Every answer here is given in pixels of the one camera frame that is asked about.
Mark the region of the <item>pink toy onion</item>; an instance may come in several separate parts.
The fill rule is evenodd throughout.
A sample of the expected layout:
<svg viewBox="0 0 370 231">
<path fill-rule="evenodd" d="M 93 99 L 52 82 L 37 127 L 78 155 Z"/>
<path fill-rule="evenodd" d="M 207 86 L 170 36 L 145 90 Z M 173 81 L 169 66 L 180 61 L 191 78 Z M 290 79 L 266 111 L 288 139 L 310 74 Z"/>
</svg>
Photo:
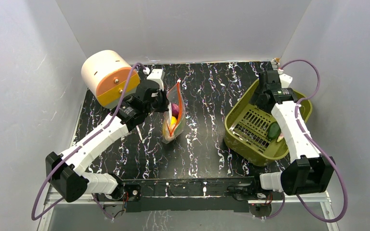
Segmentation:
<svg viewBox="0 0 370 231">
<path fill-rule="evenodd" d="M 172 108 L 172 115 L 174 117 L 178 117 L 179 116 L 179 106 L 175 103 L 171 103 L 171 108 Z"/>
</svg>

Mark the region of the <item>yellow toy lemon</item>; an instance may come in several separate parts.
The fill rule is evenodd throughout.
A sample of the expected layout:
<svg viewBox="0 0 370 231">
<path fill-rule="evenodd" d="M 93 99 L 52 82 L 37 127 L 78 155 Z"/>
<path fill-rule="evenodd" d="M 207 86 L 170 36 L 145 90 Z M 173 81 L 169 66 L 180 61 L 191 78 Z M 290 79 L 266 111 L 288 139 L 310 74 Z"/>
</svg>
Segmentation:
<svg viewBox="0 0 370 231">
<path fill-rule="evenodd" d="M 169 129 L 170 130 L 174 130 L 175 129 L 175 126 L 176 126 L 176 123 L 177 123 L 177 118 L 172 116 L 171 117 L 171 120 L 170 120 L 170 125 L 169 125 Z"/>
</svg>

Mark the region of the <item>clear orange zip top bag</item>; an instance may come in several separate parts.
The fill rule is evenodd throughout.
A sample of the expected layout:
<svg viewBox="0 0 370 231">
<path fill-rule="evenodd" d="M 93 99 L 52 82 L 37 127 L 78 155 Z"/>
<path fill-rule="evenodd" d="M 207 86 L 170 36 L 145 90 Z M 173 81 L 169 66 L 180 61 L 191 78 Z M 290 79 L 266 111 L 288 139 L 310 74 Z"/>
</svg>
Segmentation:
<svg viewBox="0 0 370 231">
<path fill-rule="evenodd" d="M 180 79 L 168 91 L 167 97 L 170 104 L 162 123 L 162 142 L 165 144 L 175 140 L 185 129 L 186 110 Z"/>
</svg>

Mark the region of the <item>dark green toy avocado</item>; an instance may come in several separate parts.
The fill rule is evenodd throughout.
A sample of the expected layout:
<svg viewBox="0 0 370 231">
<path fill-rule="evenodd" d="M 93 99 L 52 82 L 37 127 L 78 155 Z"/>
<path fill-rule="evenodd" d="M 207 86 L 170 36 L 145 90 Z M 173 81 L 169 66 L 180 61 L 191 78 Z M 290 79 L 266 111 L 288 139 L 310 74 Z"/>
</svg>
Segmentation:
<svg viewBox="0 0 370 231">
<path fill-rule="evenodd" d="M 281 128 L 277 122 L 273 122 L 269 125 L 267 129 L 267 139 L 273 141 L 277 139 L 281 134 Z"/>
</svg>

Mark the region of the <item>olive green plastic basket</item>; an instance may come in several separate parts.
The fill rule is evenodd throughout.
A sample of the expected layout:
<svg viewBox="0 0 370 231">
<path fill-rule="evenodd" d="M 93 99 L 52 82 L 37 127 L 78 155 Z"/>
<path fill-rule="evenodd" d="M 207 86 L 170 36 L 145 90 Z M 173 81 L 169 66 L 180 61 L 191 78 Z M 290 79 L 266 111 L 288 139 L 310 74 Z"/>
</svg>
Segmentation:
<svg viewBox="0 0 370 231">
<path fill-rule="evenodd" d="M 267 138 L 269 127 L 276 120 L 271 114 L 250 104 L 259 81 L 256 80 L 225 117 L 227 147 L 255 166 L 266 166 L 289 155 L 285 139 L 277 142 Z"/>
</svg>

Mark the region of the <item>purple toy eggplant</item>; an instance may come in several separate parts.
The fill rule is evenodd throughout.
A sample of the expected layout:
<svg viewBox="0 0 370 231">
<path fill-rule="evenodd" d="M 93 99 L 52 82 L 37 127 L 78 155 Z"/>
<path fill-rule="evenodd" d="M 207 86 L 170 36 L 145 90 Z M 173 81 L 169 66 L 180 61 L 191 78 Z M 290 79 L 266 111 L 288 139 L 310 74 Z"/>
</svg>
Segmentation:
<svg viewBox="0 0 370 231">
<path fill-rule="evenodd" d="M 278 138 L 277 138 L 277 142 L 280 142 L 284 139 L 284 135 L 281 133 Z"/>
</svg>

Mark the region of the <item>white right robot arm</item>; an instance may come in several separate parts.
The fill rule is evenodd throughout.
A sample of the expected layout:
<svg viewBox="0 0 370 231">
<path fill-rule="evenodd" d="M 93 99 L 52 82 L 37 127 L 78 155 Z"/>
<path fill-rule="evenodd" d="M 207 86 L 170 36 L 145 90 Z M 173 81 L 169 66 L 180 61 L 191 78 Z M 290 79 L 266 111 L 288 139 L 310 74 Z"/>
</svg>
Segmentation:
<svg viewBox="0 0 370 231">
<path fill-rule="evenodd" d="M 310 132 L 299 112 L 300 101 L 293 89 L 282 85 L 277 70 L 259 74 L 254 105 L 276 120 L 289 150 L 291 163 L 284 171 L 264 173 L 253 184 L 252 194 L 265 199 L 271 191 L 287 195 L 322 193 L 334 172 L 332 160 L 310 142 Z"/>
</svg>

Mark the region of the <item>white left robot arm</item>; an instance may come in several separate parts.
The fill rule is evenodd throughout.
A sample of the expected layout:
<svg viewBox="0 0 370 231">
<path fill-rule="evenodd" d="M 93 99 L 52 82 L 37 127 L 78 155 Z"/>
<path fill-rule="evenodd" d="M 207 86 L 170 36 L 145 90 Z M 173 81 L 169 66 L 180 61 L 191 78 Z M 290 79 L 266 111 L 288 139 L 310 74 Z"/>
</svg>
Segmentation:
<svg viewBox="0 0 370 231">
<path fill-rule="evenodd" d="M 142 124 L 153 112 L 168 111 L 167 91 L 152 80 L 142 81 L 135 93 L 122 99 L 114 113 L 69 149 L 46 156 L 49 183 L 68 203 L 84 194 L 107 194 L 112 200 L 124 196 L 124 181 L 113 173 L 89 173 L 87 168 L 117 140 Z"/>
</svg>

